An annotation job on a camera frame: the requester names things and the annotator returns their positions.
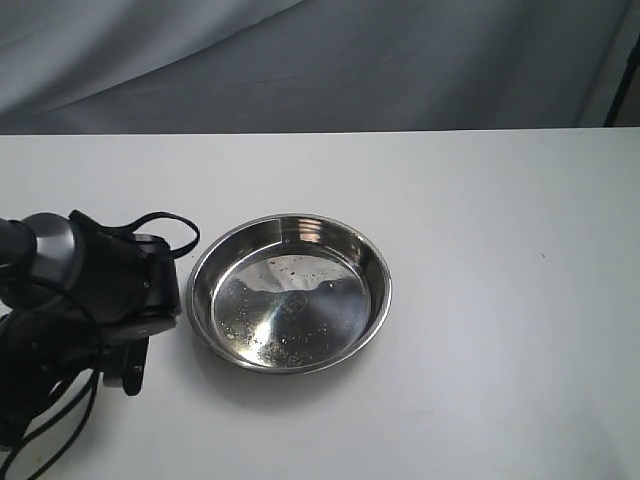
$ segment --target white tabletop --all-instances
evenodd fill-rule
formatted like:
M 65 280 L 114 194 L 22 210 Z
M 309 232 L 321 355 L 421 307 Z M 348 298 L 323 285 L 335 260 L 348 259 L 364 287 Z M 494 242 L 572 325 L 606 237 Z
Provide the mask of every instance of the white tabletop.
M 307 376 L 228 366 L 182 318 L 48 479 L 640 478 L 640 129 L 0 137 L 0 159 L 5 218 L 197 222 L 181 287 L 219 235 L 281 212 L 359 229 L 394 281 L 373 342 Z

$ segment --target bowl rim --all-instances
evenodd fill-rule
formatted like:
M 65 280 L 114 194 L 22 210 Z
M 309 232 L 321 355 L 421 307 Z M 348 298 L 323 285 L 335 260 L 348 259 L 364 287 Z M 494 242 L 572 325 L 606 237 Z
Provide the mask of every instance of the bowl rim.
M 195 302 L 195 283 L 198 278 L 198 275 L 202 271 L 202 267 L 205 262 L 212 255 L 217 248 L 220 247 L 225 241 L 234 235 L 246 230 L 249 227 L 254 225 L 258 225 L 260 223 L 266 223 L 274 220 L 281 220 L 284 218 L 307 218 L 311 220 L 318 220 L 326 223 L 331 223 L 347 232 L 358 237 L 363 244 L 371 249 L 373 252 L 376 261 L 380 265 L 380 269 L 382 270 L 382 277 L 384 280 L 384 296 L 382 299 L 382 305 L 380 306 L 380 310 L 376 315 L 375 320 L 369 329 L 354 343 L 349 345 L 349 347 L 345 348 L 339 355 L 335 357 L 328 358 L 323 360 L 322 362 L 314 363 L 311 365 L 304 365 L 299 367 L 269 367 L 265 365 L 259 365 L 256 363 L 252 363 L 248 360 L 242 359 L 238 356 L 233 356 L 226 352 L 224 349 L 217 347 L 213 344 L 213 342 L 209 339 L 209 336 L 204 331 L 203 327 L 200 325 L 196 315 L 196 309 L 194 307 Z M 378 250 L 378 248 L 371 242 L 365 235 L 360 233 L 355 228 L 340 222 L 338 220 L 334 220 L 333 218 L 324 217 L 315 214 L 307 214 L 307 213 L 282 213 L 275 215 L 267 215 L 264 217 L 256 218 L 254 220 L 250 220 L 245 222 L 222 236 L 220 236 L 216 241 L 214 241 L 211 245 L 209 245 L 205 251 L 198 258 L 195 266 L 193 267 L 191 274 L 189 275 L 189 279 L 187 281 L 187 295 L 186 295 L 186 307 L 187 307 L 187 318 L 189 319 L 189 323 L 191 325 L 192 330 L 196 334 L 196 337 L 213 353 L 215 353 L 218 357 L 226 360 L 227 362 L 236 365 L 245 370 L 250 370 L 257 373 L 271 374 L 271 375 L 294 375 L 294 374 L 304 374 L 304 373 L 312 373 L 318 372 L 320 370 L 324 370 L 333 365 L 337 365 L 338 363 L 343 362 L 347 358 L 351 357 L 355 353 L 359 352 L 365 345 L 367 345 L 371 339 L 378 333 L 382 324 L 385 322 L 389 309 L 391 307 L 391 297 L 392 297 L 393 285 L 391 282 L 391 273 L 389 271 L 389 266 L 385 261 L 384 257 Z

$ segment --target gray fabric backdrop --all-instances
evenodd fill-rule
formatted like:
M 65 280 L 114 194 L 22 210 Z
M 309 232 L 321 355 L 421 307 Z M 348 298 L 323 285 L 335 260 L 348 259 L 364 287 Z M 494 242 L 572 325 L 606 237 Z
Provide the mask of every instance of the gray fabric backdrop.
M 577 126 L 631 0 L 15 4 L 1 133 L 216 133 Z

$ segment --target black strap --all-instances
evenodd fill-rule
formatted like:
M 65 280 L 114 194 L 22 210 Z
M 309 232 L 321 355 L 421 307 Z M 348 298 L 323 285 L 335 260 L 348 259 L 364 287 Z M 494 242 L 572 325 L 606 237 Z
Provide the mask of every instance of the black strap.
M 69 215 L 69 220 L 71 220 L 74 223 L 77 223 L 82 228 L 102 232 L 104 234 L 111 235 L 114 237 L 122 237 L 126 240 L 132 240 L 133 237 L 131 235 L 133 235 L 133 233 L 143 225 L 146 225 L 147 223 L 152 222 L 153 220 L 160 220 L 162 218 L 169 219 L 169 220 L 177 220 L 179 222 L 184 223 L 189 228 L 191 228 L 191 230 L 194 231 L 194 233 L 196 234 L 196 237 L 191 242 L 184 245 L 183 247 L 176 248 L 175 250 L 170 250 L 169 252 L 156 253 L 152 255 L 156 255 L 166 259 L 173 259 L 173 260 L 184 257 L 189 252 L 191 252 L 200 241 L 200 229 L 191 220 L 188 220 L 179 215 L 175 215 L 169 212 L 147 213 L 146 215 L 143 215 L 142 217 L 129 223 L 128 225 L 123 225 L 121 227 L 105 227 L 104 225 L 101 225 L 98 222 L 96 222 L 91 217 L 85 215 L 82 212 L 79 212 L 78 210 L 74 210 Z

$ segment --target metal bowl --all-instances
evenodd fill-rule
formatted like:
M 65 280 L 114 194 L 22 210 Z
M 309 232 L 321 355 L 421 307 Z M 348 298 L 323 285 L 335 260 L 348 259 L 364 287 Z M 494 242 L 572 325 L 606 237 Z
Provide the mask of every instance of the metal bowl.
M 363 235 L 314 215 L 246 223 L 202 255 L 187 312 L 213 352 L 262 373 L 306 373 L 353 355 L 378 331 L 391 277 Z

